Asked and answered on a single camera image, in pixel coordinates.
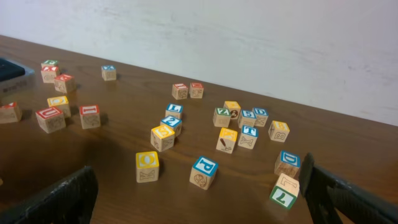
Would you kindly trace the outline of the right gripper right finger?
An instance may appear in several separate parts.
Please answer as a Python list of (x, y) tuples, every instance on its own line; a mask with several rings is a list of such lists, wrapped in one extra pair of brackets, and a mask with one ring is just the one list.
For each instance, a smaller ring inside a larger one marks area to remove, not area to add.
[(341, 223), (341, 212), (354, 223), (397, 224), (397, 206), (316, 165), (311, 153), (298, 179), (314, 223)]

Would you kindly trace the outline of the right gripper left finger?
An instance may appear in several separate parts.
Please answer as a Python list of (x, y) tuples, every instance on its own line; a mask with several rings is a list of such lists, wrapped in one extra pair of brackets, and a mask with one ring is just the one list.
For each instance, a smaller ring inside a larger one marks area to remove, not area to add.
[(84, 168), (1, 213), (1, 223), (89, 224), (98, 195), (92, 167)]

